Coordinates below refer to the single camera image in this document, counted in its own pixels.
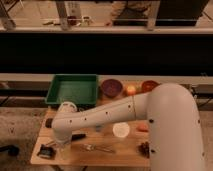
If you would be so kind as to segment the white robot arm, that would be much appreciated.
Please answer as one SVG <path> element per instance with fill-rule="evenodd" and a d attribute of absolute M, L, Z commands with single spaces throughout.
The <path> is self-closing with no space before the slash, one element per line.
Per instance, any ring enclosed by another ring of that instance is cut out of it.
<path fill-rule="evenodd" d="M 142 119 L 148 121 L 151 171 L 206 171 L 198 107 L 179 84 L 164 83 L 83 112 L 60 110 L 52 129 L 55 141 L 66 144 L 74 130 Z"/>

